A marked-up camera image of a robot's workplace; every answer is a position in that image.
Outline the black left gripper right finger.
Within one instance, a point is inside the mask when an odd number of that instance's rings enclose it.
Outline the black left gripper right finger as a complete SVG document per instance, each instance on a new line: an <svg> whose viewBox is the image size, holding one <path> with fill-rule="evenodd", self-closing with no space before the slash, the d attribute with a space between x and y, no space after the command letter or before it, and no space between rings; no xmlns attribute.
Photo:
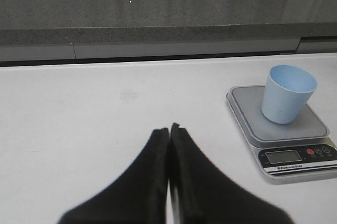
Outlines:
<svg viewBox="0 0 337 224"><path fill-rule="evenodd" d="M285 211L223 174L178 124L171 128L169 156L175 223L292 223Z"/></svg>

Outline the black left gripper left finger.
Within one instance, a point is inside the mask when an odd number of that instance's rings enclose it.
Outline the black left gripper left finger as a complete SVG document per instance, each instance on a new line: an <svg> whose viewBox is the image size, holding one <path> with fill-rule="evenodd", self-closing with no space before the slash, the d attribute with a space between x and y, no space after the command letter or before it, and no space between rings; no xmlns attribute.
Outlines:
<svg viewBox="0 0 337 224"><path fill-rule="evenodd" d="M132 164L59 223L165 223L169 130L155 129Z"/></svg>

